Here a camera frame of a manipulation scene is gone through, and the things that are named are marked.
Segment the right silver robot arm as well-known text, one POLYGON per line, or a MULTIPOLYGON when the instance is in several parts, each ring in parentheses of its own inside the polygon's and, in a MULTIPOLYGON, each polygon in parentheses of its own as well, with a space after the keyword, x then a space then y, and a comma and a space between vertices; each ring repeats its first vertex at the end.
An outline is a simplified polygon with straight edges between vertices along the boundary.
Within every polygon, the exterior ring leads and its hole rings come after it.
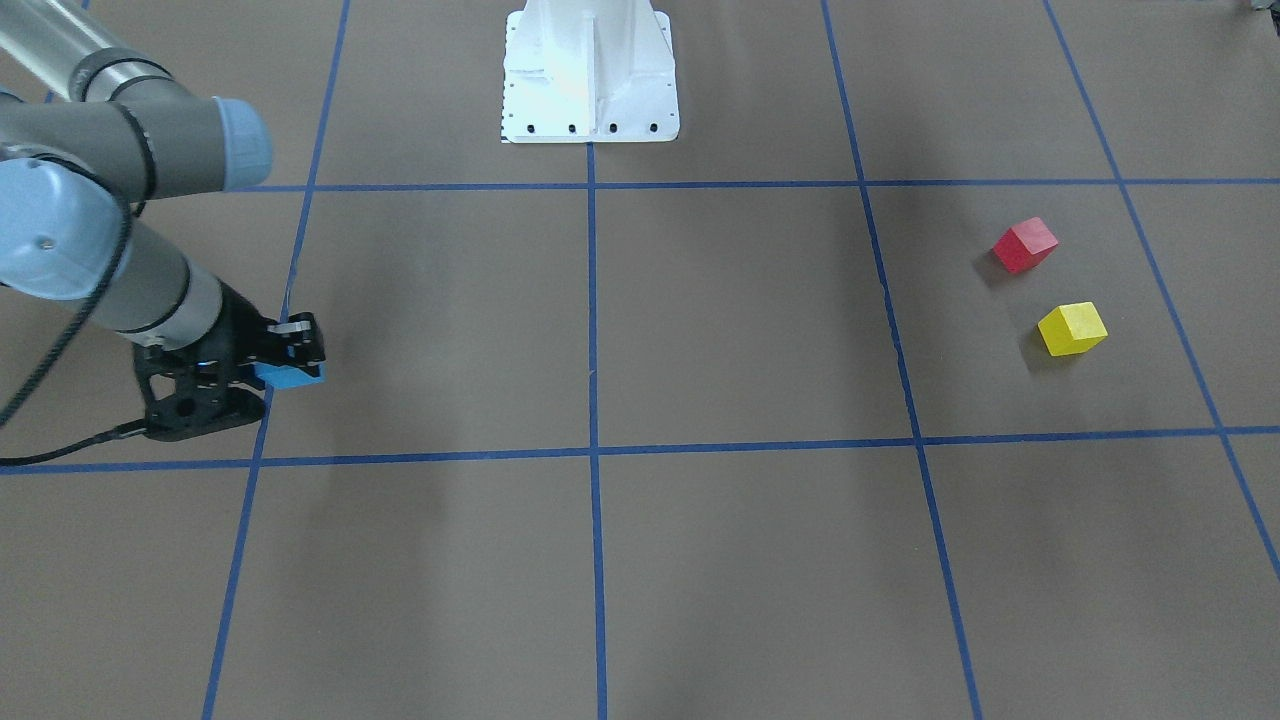
POLYGON ((257 388, 321 382, 311 315, 262 316, 140 220, 155 200, 261 184, 274 147, 257 110, 192 94, 69 1, 5 1, 3 50, 61 97, 3 92, 3 283, 257 388))

